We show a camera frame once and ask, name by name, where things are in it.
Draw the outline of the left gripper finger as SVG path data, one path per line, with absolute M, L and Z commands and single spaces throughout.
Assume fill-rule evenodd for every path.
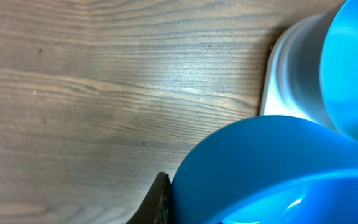
M 157 174 L 141 205 L 127 221 L 127 224 L 168 224 L 170 223 L 170 209 L 172 188 L 169 175 Z

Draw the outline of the blue plastic measuring scoop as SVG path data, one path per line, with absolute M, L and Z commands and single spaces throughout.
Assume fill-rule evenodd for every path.
M 198 143 L 173 178 L 175 223 L 358 223 L 358 144 L 258 116 Z

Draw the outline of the white digital kitchen scale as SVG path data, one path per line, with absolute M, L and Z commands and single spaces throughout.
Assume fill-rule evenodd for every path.
M 259 115 L 306 119 L 333 131 L 319 80 L 327 16 L 315 15 L 289 27 L 268 58 Z

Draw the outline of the teal metal bowl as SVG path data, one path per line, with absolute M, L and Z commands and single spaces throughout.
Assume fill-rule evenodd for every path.
M 320 82 L 333 125 L 358 143 L 358 0 L 346 1 L 329 27 L 321 54 Z

